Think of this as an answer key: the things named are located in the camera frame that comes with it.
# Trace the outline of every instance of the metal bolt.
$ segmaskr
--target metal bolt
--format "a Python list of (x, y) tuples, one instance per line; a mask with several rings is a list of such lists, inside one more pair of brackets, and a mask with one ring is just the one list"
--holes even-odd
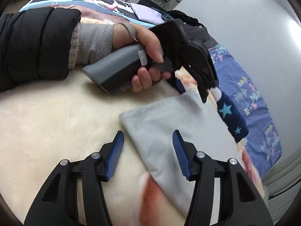
[(236, 164), (237, 164), (237, 160), (234, 159), (234, 158), (231, 158), (231, 159), (229, 160), (229, 162), (230, 162), (232, 165), (236, 165)]
[(62, 166), (66, 166), (67, 164), (68, 164), (68, 160), (61, 160), (61, 162), (60, 162), (60, 164), (62, 165)]
[(204, 158), (204, 157), (205, 157), (205, 153), (203, 153), (203, 152), (198, 152), (198, 153), (197, 153), (197, 157), (198, 157), (198, 158)]
[(100, 157), (100, 154), (98, 152), (95, 152), (91, 156), (93, 159), (98, 159)]

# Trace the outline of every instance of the black sleeve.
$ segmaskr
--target black sleeve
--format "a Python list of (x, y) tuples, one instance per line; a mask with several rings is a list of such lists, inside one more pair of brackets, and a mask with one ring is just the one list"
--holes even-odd
[(0, 18), (0, 92), (37, 79), (64, 79), (80, 11), (36, 8)]

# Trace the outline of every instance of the mattress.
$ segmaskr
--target mattress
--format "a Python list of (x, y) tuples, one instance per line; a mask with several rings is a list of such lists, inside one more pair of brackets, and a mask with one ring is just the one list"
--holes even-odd
[(275, 165), (282, 148), (278, 131), (252, 79), (222, 45), (210, 49), (219, 87), (245, 118), (249, 134), (244, 145), (261, 178)]

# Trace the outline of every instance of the white label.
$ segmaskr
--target white label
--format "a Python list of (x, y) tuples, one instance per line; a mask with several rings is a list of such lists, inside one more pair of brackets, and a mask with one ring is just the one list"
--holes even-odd
[(144, 50), (139, 50), (138, 54), (139, 54), (139, 59), (140, 59), (141, 65), (146, 66), (147, 65), (146, 52)]

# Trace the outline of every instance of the star pattern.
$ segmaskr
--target star pattern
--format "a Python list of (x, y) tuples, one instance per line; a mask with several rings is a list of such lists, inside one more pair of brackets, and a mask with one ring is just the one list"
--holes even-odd
[(224, 103), (224, 107), (222, 109), (219, 110), (220, 113), (223, 113), (223, 119), (225, 118), (225, 116), (227, 114), (229, 115), (232, 115), (232, 112), (230, 110), (230, 108), (232, 107), (232, 105), (229, 105), (227, 106), (225, 103)]
[(240, 134), (240, 130), (241, 128), (237, 127), (237, 129), (235, 130), (235, 134)]

